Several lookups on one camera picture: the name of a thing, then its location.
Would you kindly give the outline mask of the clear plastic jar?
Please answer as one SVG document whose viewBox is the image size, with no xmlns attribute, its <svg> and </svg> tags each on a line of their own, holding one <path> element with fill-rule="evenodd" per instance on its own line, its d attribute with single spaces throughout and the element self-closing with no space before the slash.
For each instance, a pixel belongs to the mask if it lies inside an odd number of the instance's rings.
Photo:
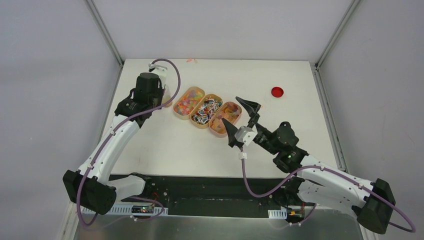
<svg viewBox="0 0 424 240">
<path fill-rule="evenodd" d="M 164 107 L 165 108 L 168 108 L 168 107 L 170 107 L 172 104 L 173 104 L 173 101 L 172 100 L 170 100 L 171 99 L 171 97 L 172 97 L 172 95 L 171 95 L 171 92 L 170 92 L 170 88 L 169 88 L 169 86 L 166 84 L 165 86 L 164 86 L 164 93 L 163 93 L 163 97 L 162 97 L 162 104 L 164 104 L 164 103 L 168 103 L 168 104 L 166 104 Z"/>
</svg>

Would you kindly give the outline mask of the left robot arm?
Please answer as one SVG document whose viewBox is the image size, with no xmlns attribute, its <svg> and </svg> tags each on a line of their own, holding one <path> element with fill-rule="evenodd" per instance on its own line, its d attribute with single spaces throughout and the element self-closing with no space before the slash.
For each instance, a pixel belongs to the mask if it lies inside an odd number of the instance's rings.
<svg viewBox="0 0 424 240">
<path fill-rule="evenodd" d="M 152 198 L 153 189 L 146 185 L 147 176 L 131 173 L 127 177 L 110 180 L 110 175 L 127 143 L 152 114 L 146 113 L 129 121 L 126 118 L 159 106 L 166 78 L 166 73 L 159 70 L 141 73 L 130 95 L 117 105 L 102 142 L 78 170 L 65 172 L 62 180 L 73 203 L 80 200 L 82 207 L 104 215 L 116 201 L 134 196 L 144 203 Z"/>
</svg>

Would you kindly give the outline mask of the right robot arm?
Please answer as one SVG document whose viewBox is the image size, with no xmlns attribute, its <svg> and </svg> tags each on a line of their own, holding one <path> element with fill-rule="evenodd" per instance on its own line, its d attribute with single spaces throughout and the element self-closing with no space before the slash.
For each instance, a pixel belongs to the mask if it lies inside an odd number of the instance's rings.
<svg viewBox="0 0 424 240">
<path fill-rule="evenodd" d="M 329 207 L 356 218 L 361 226 L 376 234 L 387 232 L 396 204 L 387 181 L 362 179 L 327 165 L 297 146 L 299 138 L 288 121 L 269 131 L 258 123 L 259 103 L 238 96 L 235 99 L 248 113 L 249 121 L 246 126 L 236 127 L 222 120 L 228 145 L 240 149 L 242 162 L 247 158 L 244 148 L 251 143 L 273 155 L 273 163 L 287 174 L 282 185 L 288 204 L 302 201 Z"/>
</svg>

